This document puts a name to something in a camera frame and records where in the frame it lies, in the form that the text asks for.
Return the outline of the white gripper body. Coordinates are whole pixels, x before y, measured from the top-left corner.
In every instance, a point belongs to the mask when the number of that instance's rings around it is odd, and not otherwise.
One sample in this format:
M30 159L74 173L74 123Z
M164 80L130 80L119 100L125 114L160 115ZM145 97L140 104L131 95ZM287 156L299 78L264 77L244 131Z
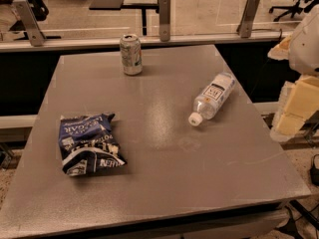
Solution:
M319 5L294 30L288 53L289 66L302 75L319 75Z

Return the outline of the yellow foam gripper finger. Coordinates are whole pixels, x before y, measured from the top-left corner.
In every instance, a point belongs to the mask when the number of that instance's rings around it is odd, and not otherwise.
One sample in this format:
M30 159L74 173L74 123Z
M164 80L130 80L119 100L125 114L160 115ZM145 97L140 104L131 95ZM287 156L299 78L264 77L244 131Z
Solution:
M319 78L301 75L295 82L285 82L272 121L270 137L286 142L319 111Z
M291 36L285 37L279 44L270 49L267 56L270 59L282 61L287 60L289 55Z

